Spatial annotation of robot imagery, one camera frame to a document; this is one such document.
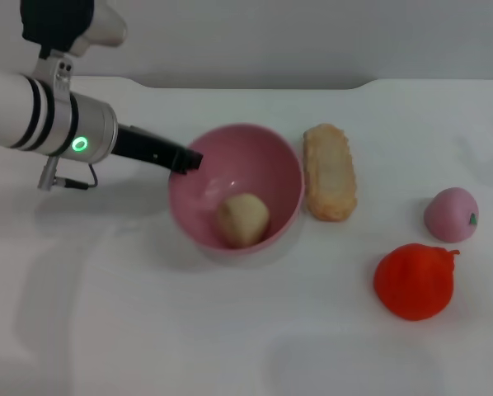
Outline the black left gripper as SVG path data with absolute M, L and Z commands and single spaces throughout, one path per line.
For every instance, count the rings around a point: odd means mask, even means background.
M 186 175 L 198 170 L 202 153 L 182 148 L 179 144 L 134 126 L 119 125 L 112 155 L 151 163 Z

